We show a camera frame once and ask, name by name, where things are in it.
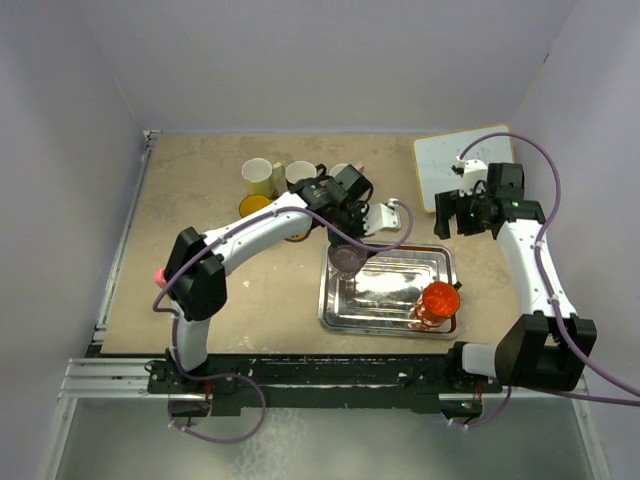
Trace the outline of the yellow black-rimmed coaster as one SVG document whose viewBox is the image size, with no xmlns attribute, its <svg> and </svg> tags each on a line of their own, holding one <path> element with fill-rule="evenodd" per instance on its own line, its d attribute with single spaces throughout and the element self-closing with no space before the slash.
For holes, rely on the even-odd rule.
<svg viewBox="0 0 640 480">
<path fill-rule="evenodd" d="M 292 235 L 286 238 L 286 241 L 290 243 L 300 243 L 306 240 L 309 237 L 309 235 L 310 235 L 310 231 L 307 231 L 305 233 Z"/>
</svg>

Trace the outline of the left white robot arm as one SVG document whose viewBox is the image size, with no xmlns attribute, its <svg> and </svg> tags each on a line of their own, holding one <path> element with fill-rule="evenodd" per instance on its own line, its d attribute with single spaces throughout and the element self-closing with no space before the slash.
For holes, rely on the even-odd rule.
<svg viewBox="0 0 640 480">
<path fill-rule="evenodd" d="M 331 242 L 354 245 L 365 236 L 364 217 L 373 184 L 348 165 L 333 177 L 297 181 L 273 203 L 228 226 L 199 233 L 180 232 L 166 267 L 156 274 L 161 293 L 156 312 L 173 316 L 169 353 L 171 381 L 184 392 L 202 387 L 206 378 L 207 338 L 211 318 L 228 299 L 226 278 L 262 251 L 317 226 Z"/>
</svg>

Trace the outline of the yellow translucent cup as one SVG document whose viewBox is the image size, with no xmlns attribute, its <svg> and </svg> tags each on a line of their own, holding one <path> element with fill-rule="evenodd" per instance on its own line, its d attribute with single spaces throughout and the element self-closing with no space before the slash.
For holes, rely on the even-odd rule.
<svg viewBox="0 0 640 480">
<path fill-rule="evenodd" d="M 259 210 L 269 206 L 272 200 L 260 194 L 246 196 L 239 204 L 239 215 L 241 218 L 248 217 Z"/>
</svg>

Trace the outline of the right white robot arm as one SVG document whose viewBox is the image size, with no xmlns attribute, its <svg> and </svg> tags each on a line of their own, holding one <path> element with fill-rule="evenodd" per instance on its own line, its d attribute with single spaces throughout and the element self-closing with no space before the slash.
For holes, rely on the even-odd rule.
<svg viewBox="0 0 640 480">
<path fill-rule="evenodd" d="M 459 189 L 435 196 L 435 234 L 450 237 L 449 221 L 470 236 L 488 231 L 509 264 L 519 317 L 496 345 L 458 342 L 457 359 L 445 366 L 446 383 L 467 391 L 480 376 L 503 386 L 569 392 L 584 363 L 560 331 L 567 330 L 581 352 L 589 354 L 597 338 L 593 321 L 582 319 L 568 300 L 551 259 L 539 202 L 527 200 L 522 166 L 457 160 L 452 170 Z"/>
</svg>

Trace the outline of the purple translucent cup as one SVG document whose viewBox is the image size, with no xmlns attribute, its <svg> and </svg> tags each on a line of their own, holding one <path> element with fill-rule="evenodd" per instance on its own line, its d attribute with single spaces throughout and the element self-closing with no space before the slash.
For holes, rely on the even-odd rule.
<svg viewBox="0 0 640 480">
<path fill-rule="evenodd" d="M 330 245 L 327 257 L 330 273 L 339 279 L 350 280 L 363 268 L 368 259 L 368 253 L 351 244 Z"/>
</svg>

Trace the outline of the yellow-green mug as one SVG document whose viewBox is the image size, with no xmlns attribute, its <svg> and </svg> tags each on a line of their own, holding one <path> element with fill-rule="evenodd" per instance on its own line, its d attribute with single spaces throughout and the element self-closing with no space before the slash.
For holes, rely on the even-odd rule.
<svg viewBox="0 0 640 480">
<path fill-rule="evenodd" d="M 247 160 L 241 168 L 248 195 L 262 195 L 268 198 L 279 196 L 278 182 L 283 177 L 285 167 L 281 163 L 272 164 L 264 158 Z"/>
</svg>

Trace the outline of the black mug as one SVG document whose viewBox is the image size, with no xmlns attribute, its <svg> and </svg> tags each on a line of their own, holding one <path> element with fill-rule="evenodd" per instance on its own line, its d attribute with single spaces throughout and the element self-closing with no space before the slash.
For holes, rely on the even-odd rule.
<svg viewBox="0 0 640 480">
<path fill-rule="evenodd" d="M 324 164 L 313 165 L 308 161 L 295 161 L 285 168 L 285 181 L 288 188 L 301 180 L 325 175 L 327 167 Z"/>
</svg>

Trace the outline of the pink mug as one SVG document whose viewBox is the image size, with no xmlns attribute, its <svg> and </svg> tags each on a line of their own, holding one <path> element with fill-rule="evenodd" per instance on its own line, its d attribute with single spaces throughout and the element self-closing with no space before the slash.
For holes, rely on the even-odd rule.
<svg viewBox="0 0 640 480">
<path fill-rule="evenodd" d="M 344 183 L 347 180 L 357 178 L 364 172 L 362 164 L 340 163 L 332 167 L 328 174 L 336 182 Z"/>
</svg>

